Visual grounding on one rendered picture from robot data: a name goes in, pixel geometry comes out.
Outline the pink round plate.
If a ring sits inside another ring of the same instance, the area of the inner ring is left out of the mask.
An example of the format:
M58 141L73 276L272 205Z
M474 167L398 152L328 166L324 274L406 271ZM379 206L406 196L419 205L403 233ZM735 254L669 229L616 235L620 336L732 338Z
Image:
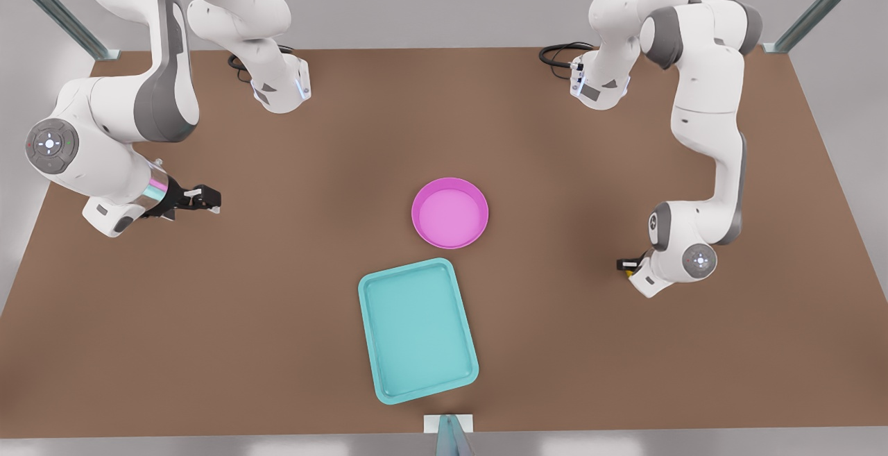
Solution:
M413 198L410 217L413 228L427 243L438 248L463 248L486 230L489 206L472 182L444 177L420 189Z

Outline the silver frame post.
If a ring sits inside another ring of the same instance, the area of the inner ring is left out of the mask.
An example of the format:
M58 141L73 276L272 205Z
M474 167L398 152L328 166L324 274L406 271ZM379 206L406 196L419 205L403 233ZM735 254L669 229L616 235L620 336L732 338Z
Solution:
M475 456L467 437L473 431L472 414L424 415L424 433L436 435L435 456Z
M775 42L763 44L767 53L787 54L843 0L814 0Z
M120 51L109 50L60 0L32 0L46 13L80 48L95 61L117 60Z

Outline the teal rectangular tray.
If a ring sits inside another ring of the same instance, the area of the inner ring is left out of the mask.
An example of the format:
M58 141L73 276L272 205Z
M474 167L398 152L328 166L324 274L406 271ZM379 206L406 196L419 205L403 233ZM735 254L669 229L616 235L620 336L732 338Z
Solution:
M357 292L381 403L437 395L478 378L478 355L449 260L438 257L368 273Z

